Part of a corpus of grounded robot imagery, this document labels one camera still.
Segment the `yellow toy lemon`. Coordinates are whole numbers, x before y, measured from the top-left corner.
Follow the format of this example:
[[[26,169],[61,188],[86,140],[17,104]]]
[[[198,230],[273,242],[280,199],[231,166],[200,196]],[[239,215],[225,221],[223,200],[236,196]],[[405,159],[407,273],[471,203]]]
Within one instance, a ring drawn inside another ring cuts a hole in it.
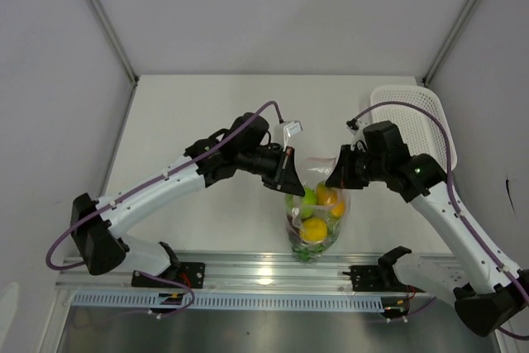
[[[299,235],[303,241],[316,244],[327,238],[327,224],[318,217],[308,218],[303,221],[299,229]]]

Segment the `green toy cabbage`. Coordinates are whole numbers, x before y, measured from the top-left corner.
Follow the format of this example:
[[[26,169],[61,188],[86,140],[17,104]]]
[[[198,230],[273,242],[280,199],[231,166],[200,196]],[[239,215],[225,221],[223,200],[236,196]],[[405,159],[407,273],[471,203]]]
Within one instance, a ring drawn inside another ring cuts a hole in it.
[[[338,231],[334,231],[323,241],[308,243],[300,237],[298,230],[294,229],[288,231],[288,241],[294,256],[299,261],[308,263],[319,259],[328,251],[336,243],[339,235]]]

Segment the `orange yellow toy mango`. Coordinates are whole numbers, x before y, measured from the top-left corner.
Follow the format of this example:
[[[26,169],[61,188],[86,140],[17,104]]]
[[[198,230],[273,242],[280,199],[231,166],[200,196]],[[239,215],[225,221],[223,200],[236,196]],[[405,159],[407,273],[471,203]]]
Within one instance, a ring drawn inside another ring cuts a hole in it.
[[[328,188],[324,183],[316,187],[317,204],[329,207],[329,213],[333,218],[341,218],[346,212],[345,200],[338,194],[335,188]]]

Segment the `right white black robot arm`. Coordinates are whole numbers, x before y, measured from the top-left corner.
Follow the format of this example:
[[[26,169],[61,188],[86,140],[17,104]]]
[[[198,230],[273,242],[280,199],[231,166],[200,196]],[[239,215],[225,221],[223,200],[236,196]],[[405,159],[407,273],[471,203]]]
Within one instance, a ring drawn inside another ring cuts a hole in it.
[[[411,155],[398,127],[377,122],[363,130],[365,148],[341,147],[329,188],[360,190],[384,182],[435,229],[461,272],[399,246],[379,258],[386,289],[416,287],[452,306],[478,336],[488,336],[528,306],[528,272],[487,235],[456,194],[453,179],[428,154]]]

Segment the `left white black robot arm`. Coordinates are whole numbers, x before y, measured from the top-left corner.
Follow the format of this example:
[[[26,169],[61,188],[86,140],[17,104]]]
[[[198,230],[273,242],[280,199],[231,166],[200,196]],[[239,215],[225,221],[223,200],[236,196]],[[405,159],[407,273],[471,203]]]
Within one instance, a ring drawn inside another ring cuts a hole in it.
[[[91,275],[113,270],[150,274],[169,287],[179,278],[179,261],[163,241],[149,243],[129,230],[177,198],[199,192],[236,171],[260,176],[271,190],[303,196],[304,187],[288,139],[302,131],[299,121],[281,122],[274,130],[261,116],[247,112],[230,128],[195,141],[159,174],[126,193],[92,199],[86,193],[73,201],[71,236]]]

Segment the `green toy apple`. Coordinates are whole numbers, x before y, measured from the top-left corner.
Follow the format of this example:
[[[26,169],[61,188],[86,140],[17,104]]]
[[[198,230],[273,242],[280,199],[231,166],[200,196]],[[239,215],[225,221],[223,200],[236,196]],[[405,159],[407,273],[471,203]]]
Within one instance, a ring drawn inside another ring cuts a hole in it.
[[[317,195],[315,191],[309,187],[304,188],[305,194],[300,199],[299,215],[302,219],[310,218],[317,205]]]

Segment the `clear pink-dotted zip bag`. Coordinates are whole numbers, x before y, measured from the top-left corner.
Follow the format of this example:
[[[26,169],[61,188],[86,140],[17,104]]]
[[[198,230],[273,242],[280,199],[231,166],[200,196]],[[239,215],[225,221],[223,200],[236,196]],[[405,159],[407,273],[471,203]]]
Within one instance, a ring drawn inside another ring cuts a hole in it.
[[[298,176],[304,188],[309,187],[316,192],[316,187],[319,183],[325,183],[328,176],[336,166],[335,158],[306,158],[301,162],[298,168]],[[338,194],[342,196],[346,204],[346,212],[341,218],[333,218],[329,207],[316,205],[313,215],[310,217],[318,217],[327,224],[327,236],[334,231],[341,233],[343,224],[346,223],[346,218],[350,210],[350,195],[347,191],[336,188]],[[300,199],[302,197],[287,194],[284,196],[285,215],[286,215],[286,232],[298,230],[306,219],[302,219],[299,215]]]

